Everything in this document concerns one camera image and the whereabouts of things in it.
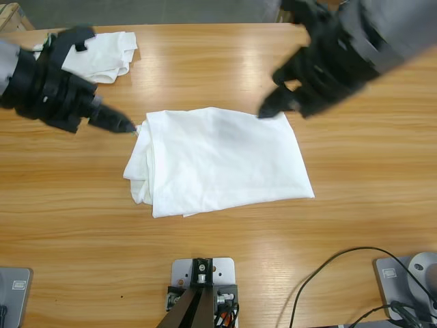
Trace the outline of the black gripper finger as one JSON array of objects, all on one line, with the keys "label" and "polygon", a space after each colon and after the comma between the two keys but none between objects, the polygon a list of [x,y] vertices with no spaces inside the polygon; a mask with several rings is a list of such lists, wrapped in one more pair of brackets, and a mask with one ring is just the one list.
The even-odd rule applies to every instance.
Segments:
[{"label": "black gripper finger", "polygon": [[278,86],[262,102],[257,117],[259,119],[273,118],[283,111],[300,111],[300,103],[295,93],[286,88]]},{"label": "black gripper finger", "polygon": [[274,82],[275,85],[285,87],[287,82],[290,81],[299,82],[300,79],[293,66],[282,66],[280,68],[277,68],[273,72],[272,81]]},{"label": "black gripper finger", "polygon": [[89,125],[112,133],[133,133],[137,130],[130,118],[104,104],[96,107],[89,118]]}]

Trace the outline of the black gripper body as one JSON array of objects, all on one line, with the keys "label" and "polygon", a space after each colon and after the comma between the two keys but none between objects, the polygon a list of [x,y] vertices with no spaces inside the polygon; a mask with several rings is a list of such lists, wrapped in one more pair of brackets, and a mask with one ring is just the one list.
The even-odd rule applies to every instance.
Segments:
[{"label": "black gripper body", "polygon": [[405,62],[368,18],[317,18],[304,25],[310,43],[295,53],[295,110],[302,117],[341,103]]},{"label": "black gripper body", "polygon": [[69,133],[77,132],[83,118],[98,117],[101,101],[95,85],[48,61],[36,60],[20,47],[12,55],[16,65],[1,78],[2,109]]}]

